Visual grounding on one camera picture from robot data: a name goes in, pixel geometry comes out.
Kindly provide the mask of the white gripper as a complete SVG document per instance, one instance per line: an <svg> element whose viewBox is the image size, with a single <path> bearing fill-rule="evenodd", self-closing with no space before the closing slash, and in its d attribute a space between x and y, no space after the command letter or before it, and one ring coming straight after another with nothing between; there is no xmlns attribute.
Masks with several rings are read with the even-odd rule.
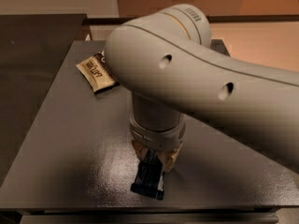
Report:
<svg viewBox="0 0 299 224"><path fill-rule="evenodd" d="M134 139L131 143L138 159L143 161L150 149L162 151L158 153L158 158L162 163L163 171L169 173L183 146L183 136L186 131L185 119L181 119L174 128L161 132L142 127L133 115L129 118L129 124Z"/></svg>

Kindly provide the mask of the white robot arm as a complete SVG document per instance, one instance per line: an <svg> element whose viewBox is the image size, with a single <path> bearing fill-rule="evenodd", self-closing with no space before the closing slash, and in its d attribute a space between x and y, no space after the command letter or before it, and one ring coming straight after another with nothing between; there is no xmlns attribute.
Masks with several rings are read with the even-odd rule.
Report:
<svg viewBox="0 0 299 224"><path fill-rule="evenodd" d="M297 170L299 76L233 59L210 45L205 14L187 4L111 33L106 66L132 94L133 138L154 150L174 149L186 114Z"/></svg>

